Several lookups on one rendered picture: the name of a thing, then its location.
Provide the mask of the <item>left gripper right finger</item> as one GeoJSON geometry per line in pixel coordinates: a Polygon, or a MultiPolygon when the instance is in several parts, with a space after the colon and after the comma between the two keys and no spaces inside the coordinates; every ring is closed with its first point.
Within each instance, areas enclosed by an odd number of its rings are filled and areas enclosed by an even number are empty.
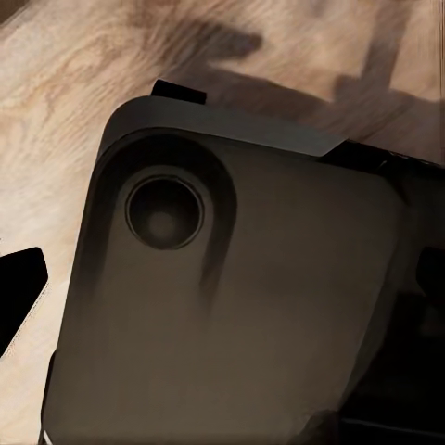
{"type": "Polygon", "coordinates": [[[445,322],[445,250],[424,247],[415,278],[445,322]]]}

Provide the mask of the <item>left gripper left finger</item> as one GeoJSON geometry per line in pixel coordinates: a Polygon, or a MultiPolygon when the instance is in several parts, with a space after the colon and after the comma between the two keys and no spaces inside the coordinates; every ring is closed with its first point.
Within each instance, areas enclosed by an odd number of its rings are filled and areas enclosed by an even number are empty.
{"type": "Polygon", "coordinates": [[[0,359],[48,281],[40,248],[0,257],[0,359]]]}

